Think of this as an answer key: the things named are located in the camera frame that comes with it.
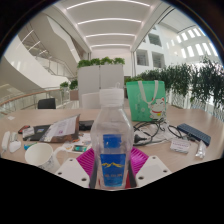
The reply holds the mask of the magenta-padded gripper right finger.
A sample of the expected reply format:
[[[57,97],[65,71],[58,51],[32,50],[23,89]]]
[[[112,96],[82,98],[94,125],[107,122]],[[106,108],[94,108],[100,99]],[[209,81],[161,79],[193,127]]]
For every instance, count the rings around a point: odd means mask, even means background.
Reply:
[[[171,174],[166,165],[155,155],[148,156],[133,148],[130,157],[130,186],[143,187]]]

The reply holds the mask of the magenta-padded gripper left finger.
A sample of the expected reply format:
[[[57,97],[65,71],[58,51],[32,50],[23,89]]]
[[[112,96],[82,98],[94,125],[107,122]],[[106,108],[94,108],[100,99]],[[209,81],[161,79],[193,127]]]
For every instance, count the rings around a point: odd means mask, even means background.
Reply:
[[[78,156],[68,158],[56,171],[56,175],[84,188],[94,188],[96,165],[92,148]]]

